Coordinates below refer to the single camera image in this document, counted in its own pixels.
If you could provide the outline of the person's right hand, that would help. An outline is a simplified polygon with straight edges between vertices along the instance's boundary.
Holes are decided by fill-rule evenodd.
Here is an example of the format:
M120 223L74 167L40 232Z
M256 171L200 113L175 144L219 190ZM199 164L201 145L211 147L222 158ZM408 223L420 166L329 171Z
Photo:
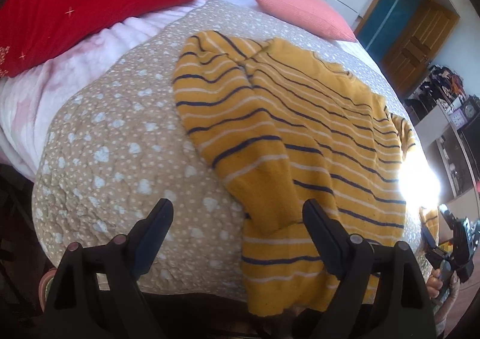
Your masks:
M440 290L443 287L443 282L441 281L441 270L439 268L431 271L431 274L425 285L430 299L435 299L439 296ZM458 297L460 288L460 281L455 272L451 276L449 288L450 295L448 297L448 301L454 302Z

